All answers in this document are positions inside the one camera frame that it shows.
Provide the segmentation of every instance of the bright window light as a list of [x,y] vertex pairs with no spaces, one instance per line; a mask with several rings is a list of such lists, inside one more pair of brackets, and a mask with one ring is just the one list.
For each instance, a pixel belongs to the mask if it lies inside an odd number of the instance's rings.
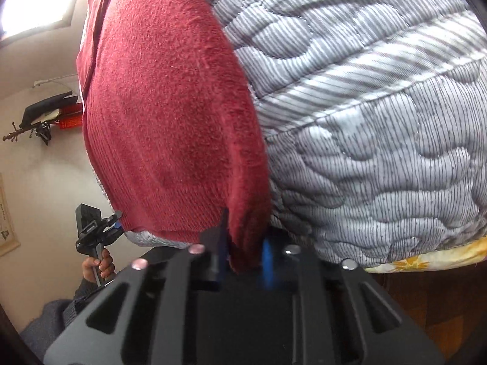
[[63,18],[71,0],[6,0],[2,27],[8,37]]

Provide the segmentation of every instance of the window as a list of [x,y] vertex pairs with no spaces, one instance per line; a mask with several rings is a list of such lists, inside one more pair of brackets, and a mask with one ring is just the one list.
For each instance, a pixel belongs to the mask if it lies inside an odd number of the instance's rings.
[[0,46],[43,30],[69,26],[75,2],[76,0],[3,0],[0,13]]

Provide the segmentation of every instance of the gray quilted bedspread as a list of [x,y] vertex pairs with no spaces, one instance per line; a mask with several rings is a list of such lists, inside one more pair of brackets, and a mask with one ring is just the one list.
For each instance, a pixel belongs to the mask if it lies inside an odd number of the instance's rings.
[[487,221],[485,33],[464,0],[208,0],[249,81],[273,222],[364,266]]

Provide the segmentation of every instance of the window frame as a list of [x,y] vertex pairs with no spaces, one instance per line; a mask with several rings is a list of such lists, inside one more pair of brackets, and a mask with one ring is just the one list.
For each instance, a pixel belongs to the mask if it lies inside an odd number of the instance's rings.
[[[0,18],[2,17],[3,13],[3,6],[6,0],[0,0]],[[32,29],[28,29],[25,31],[21,31],[20,33],[13,34],[10,36],[6,36],[5,32],[3,31],[2,28],[2,23],[0,21],[0,48],[5,47],[7,45],[10,45],[11,43],[21,40],[26,37],[30,37],[31,35],[34,34],[39,34],[43,33],[44,31],[49,31],[49,30],[55,30],[55,29],[61,29],[64,27],[69,27],[71,26],[72,22],[72,16],[75,12],[75,6],[76,6],[76,1],[77,0],[71,0],[66,12],[63,15],[63,18],[61,20],[58,20],[53,23],[49,23],[48,25],[44,26],[38,26]]]

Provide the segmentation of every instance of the red sweater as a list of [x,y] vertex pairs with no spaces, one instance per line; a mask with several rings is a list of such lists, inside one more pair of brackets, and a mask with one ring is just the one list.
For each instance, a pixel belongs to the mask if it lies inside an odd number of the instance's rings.
[[230,211],[233,265],[260,258],[265,145],[205,0],[91,0],[77,68],[89,159],[126,230],[196,242]]

